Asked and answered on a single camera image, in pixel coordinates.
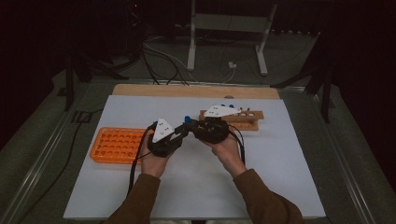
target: sleeve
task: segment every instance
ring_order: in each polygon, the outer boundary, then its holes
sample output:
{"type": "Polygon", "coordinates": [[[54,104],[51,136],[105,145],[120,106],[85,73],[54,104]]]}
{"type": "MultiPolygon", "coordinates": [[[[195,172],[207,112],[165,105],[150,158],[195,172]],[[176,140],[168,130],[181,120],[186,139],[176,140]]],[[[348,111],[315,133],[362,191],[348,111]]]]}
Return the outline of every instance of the sleeve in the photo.
{"type": "Polygon", "coordinates": [[[157,177],[141,174],[128,197],[105,224],[149,224],[160,182],[157,177]]]}
{"type": "Polygon", "coordinates": [[[269,190],[253,169],[237,176],[233,182],[241,192],[254,224],[304,223],[300,209],[269,190]]]}

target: white connector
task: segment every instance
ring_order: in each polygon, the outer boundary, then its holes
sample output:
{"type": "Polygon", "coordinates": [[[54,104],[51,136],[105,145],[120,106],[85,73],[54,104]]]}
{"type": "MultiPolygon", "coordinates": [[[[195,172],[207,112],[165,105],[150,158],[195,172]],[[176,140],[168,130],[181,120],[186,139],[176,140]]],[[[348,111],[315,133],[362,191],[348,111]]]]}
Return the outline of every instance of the white connector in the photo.
{"type": "Polygon", "coordinates": [[[230,68],[236,68],[235,62],[228,62],[228,65],[230,66],[230,68]]]}

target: hand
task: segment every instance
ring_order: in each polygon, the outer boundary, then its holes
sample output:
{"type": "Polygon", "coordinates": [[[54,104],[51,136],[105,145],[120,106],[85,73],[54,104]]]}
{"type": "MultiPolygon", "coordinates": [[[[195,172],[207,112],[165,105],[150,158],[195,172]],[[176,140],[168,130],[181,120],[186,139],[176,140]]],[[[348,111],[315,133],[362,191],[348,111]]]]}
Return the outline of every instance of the hand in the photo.
{"type": "MultiPolygon", "coordinates": [[[[149,136],[146,135],[145,139],[143,140],[142,151],[140,156],[146,155],[149,153],[148,149],[148,141],[149,136]]],[[[147,156],[143,157],[141,160],[141,167],[142,167],[142,174],[146,175],[153,175],[160,178],[165,171],[166,163],[168,163],[169,158],[173,155],[170,154],[168,157],[157,157],[154,156],[152,153],[148,154],[147,156]]]]}
{"type": "Polygon", "coordinates": [[[219,158],[224,168],[231,174],[233,178],[247,170],[239,155],[237,141],[232,135],[228,134],[224,141],[217,144],[211,144],[204,141],[202,142],[205,145],[212,147],[213,154],[219,158]]]}

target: person's left hand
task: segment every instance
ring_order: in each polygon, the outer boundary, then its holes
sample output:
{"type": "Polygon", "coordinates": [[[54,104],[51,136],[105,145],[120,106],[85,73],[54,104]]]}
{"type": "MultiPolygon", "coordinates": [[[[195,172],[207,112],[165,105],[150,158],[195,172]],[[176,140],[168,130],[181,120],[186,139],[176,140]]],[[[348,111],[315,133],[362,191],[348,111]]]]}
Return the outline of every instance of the person's left hand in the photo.
{"type": "MultiPolygon", "coordinates": [[[[142,145],[142,151],[140,156],[146,155],[149,153],[148,149],[148,141],[149,135],[146,135],[142,145]]],[[[165,171],[166,163],[168,163],[169,158],[173,155],[170,154],[166,158],[154,156],[152,153],[148,154],[147,156],[141,158],[141,167],[142,167],[142,174],[146,175],[153,175],[160,178],[165,171]]]]}

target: orange rack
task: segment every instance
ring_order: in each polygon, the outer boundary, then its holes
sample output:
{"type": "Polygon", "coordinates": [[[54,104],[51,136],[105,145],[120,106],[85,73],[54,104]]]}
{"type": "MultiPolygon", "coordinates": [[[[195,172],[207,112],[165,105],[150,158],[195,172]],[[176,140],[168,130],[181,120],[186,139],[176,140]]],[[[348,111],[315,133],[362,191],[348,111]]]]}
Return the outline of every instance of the orange rack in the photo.
{"type": "Polygon", "coordinates": [[[131,164],[146,129],[103,127],[90,156],[96,162],[131,164]]]}

